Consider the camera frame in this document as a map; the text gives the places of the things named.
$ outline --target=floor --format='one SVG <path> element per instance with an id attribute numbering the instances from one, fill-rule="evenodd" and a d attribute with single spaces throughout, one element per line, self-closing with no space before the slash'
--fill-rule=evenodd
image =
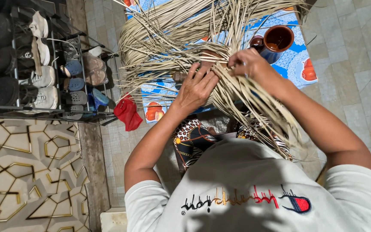
<path id="1" fill-rule="evenodd" d="M 87 232 L 77 123 L 0 119 L 0 232 Z"/>
<path id="2" fill-rule="evenodd" d="M 125 22 L 123 8 L 112 0 L 85 0 L 85 13 L 88 34 L 117 51 Z M 317 0 L 303 23 L 303 33 L 319 81 L 302 91 L 347 124 L 371 151 L 371 0 Z M 101 127 L 112 207 L 125 206 L 124 164 L 152 126 L 143 122 L 137 130 L 126 132 L 117 121 Z M 316 178 L 326 158 L 304 137 L 307 150 L 291 152 L 308 176 Z M 157 169 L 172 191 L 180 177 L 171 144 Z"/>

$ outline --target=woman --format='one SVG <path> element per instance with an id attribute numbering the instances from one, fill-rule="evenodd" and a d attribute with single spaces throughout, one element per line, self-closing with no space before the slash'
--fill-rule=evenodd
<path id="1" fill-rule="evenodd" d="M 326 188 L 272 147 L 240 138 L 210 140 L 195 121 L 189 129 L 197 127 L 211 144 L 198 148 L 204 151 L 201 157 L 191 154 L 184 161 L 188 170 L 169 196 L 153 167 L 178 124 L 206 102 L 218 82 L 213 72 L 206 74 L 210 67 L 196 72 L 199 64 L 193 64 L 178 97 L 125 165 L 128 231 L 371 231 L 371 153 L 358 136 L 282 78 L 255 49 L 237 52 L 229 66 L 284 104 L 326 154 Z M 239 134 L 250 138 L 252 132 Z M 194 149 L 194 143 L 182 141 L 177 144 Z"/>

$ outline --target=woven palm fronds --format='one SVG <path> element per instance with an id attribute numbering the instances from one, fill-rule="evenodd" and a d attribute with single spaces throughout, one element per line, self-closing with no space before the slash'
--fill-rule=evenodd
<path id="1" fill-rule="evenodd" d="M 157 88 L 151 80 L 171 82 L 174 72 L 187 73 L 194 62 L 211 61 L 215 63 L 212 70 L 220 80 L 206 106 L 212 104 L 251 127 L 252 119 L 244 117 L 245 112 L 234 106 L 239 100 L 253 118 L 269 129 L 270 137 L 277 135 L 287 145 L 301 147 L 300 133 L 292 115 L 258 83 L 244 77 L 231 77 L 229 69 L 224 67 L 229 56 L 248 47 L 250 38 L 244 37 L 247 25 L 292 6 L 304 8 L 305 3 L 303 0 L 172 0 L 146 11 L 141 7 L 139 12 L 131 9 L 128 14 L 132 18 L 125 23 L 119 41 L 119 54 L 126 70 L 120 85 L 122 92 L 130 93 L 138 103 L 156 99 L 172 101 L 175 90 L 169 87 L 166 87 L 167 94 L 147 94 L 141 92 L 141 87 L 146 84 L 147 88 Z M 207 35 L 206 42 L 195 43 Z M 258 112 L 269 118 L 272 127 L 267 126 Z M 289 141 L 284 134 L 292 135 L 294 140 Z M 277 145 L 276 148 L 287 158 Z"/>

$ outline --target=metal shoe rack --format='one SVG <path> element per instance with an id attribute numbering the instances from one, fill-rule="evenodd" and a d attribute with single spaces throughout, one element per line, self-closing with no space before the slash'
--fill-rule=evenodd
<path id="1" fill-rule="evenodd" d="M 33 2 L 33 4 L 34 4 L 33 9 L 47 12 L 47 10 L 44 9 L 44 7 L 42 7 L 38 3 L 34 2 L 33 0 L 31 0 L 31 2 Z M 18 18 L 19 14 L 27 15 L 27 12 L 29 12 L 29 11 L 26 11 L 22 7 L 18 7 L 18 6 L 13 7 L 12 8 L 12 13 L 11 13 L 13 22 L 15 22 L 15 20 Z M 117 62 L 116 62 L 116 57 L 118 57 L 118 55 L 117 54 L 113 55 L 114 52 L 112 50 L 106 48 L 104 45 L 102 45 L 98 41 L 96 41 L 93 38 L 87 36 L 85 33 L 81 32 L 79 29 L 75 28 L 71 24 L 69 24 L 65 21 L 62 21 L 58 15 L 53 14 L 53 15 L 47 17 L 47 21 L 48 21 L 49 30 L 50 30 L 48 38 L 53 38 L 53 39 L 57 39 L 57 40 L 69 40 L 69 39 L 72 39 L 72 38 L 78 38 L 78 42 L 80 44 L 80 49 L 79 49 L 80 62 L 81 62 L 81 65 L 83 66 L 83 69 L 82 69 L 82 76 L 83 77 L 82 78 L 84 79 L 84 82 L 85 82 L 85 69 L 84 69 L 84 60 L 82 58 L 82 54 L 83 54 L 83 52 L 87 52 L 91 48 L 94 48 L 94 47 L 97 47 L 97 46 L 100 46 L 101 48 L 103 48 L 103 51 L 107 50 L 108 53 L 111 54 L 111 55 L 106 56 L 106 57 L 102 56 L 102 59 L 105 60 L 105 61 L 106 60 L 109 61 L 109 62 L 107 62 L 108 63 L 107 64 L 107 69 L 110 68 L 108 65 L 113 65 L 114 66 L 114 70 L 116 71 L 116 73 L 115 73 L 116 79 L 117 79 L 117 81 L 120 79 L 118 68 L 117 68 Z M 76 34 L 70 35 L 70 33 L 67 33 L 64 29 L 61 28 L 60 23 L 62 25 L 67 25 L 69 28 L 74 29 L 75 31 L 78 31 L 78 32 Z M 85 50 L 82 50 L 81 49 L 81 37 L 82 36 L 85 36 L 86 38 L 88 38 L 90 40 L 90 42 L 92 41 L 93 44 L 96 44 L 96 46 L 89 47 Z M 53 60 L 54 60 L 53 61 L 53 67 L 54 67 L 55 73 L 56 73 L 56 85 L 55 85 L 55 87 L 57 87 L 57 90 L 59 91 L 58 107 L 56 109 L 24 107 L 24 106 L 20 105 L 20 99 L 19 99 L 19 96 L 18 96 L 18 99 L 15 103 L 15 106 L 0 106 L 0 119 L 58 120 L 58 121 L 80 122 L 80 123 L 89 123 L 89 124 L 97 124 L 97 125 L 106 125 L 106 124 L 109 124 L 109 123 L 117 120 L 116 116 L 113 114 L 113 109 L 114 109 L 113 108 L 113 106 L 114 106 L 114 95 L 113 95 L 113 91 L 112 91 L 113 78 L 112 78 L 112 74 L 110 74 L 110 72 L 108 70 L 106 72 L 106 78 L 108 79 L 108 83 L 103 84 L 103 86 L 94 87 L 94 88 L 101 88 L 100 91 L 102 93 L 104 93 L 104 95 L 106 97 L 108 97 L 110 99 L 110 103 L 108 104 L 108 106 L 106 106 L 106 107 L 100 106 L 98 111 L 89 111 L 89 110 L 88 111 L 87 110 L 75 111 L 75 110 L 65 109 L 64 105 L 61 104 L 60 81 L 59 81 L 59 74 L 58 74 L 59 65 L 57 64 L 57 61 L 56 61 L 56 59 L 57 59 L 57 54 L 56 54 L 56 47 L 57 46 L 56 46 L 56 44 L 58 42 L 54 41 L 54 40 L 51 40 L 51 42 L 52 42 L 52 44 L 48 45 L 48 46 L 49 47 L 52 46 L 50 48 L 50 51 L 51 50 L 53 51 Z M 14 36 L 14 39 L 12 41 L 12 47 L 16 50 L 15 36 Z M 17 63 L 15 65 L 16 65 L 15 69 L 11 72 L 11 76 L 13 78 L 18 79 L 18 65 L 17 65 Z M 83 90 L 85 90 L 86 94 L 88 93 L 87 83 L 85 83 L 85 87 L 83 88 Z M 86 109 L 90 108 L 89 101 L 87 101 L 87 104 L 84 107 L 87 107 Z M 24 114 L 24 113 L 20 113 L 20 111 L 37 111 L 37 112 L 38 111 L 43 111 L 43 112 L 34 113 L 34 114 Z M 67 112 L 90 114 L 90 117 L 82 117 L 79 120 L 62 118 L 61 117 L 62 114 L 67 113 Z"/>

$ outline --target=red fabric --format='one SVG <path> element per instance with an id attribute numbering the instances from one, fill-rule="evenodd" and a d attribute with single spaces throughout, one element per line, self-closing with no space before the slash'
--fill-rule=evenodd
<path id="1" fill-rule="evenodd" d="M 137 113 L 136 104 L 130 100 L 131 95 L 127 95 L 114 108 L 114 114 L 125 124 L 125 131 L 137 129 L 143 119 Z"/>

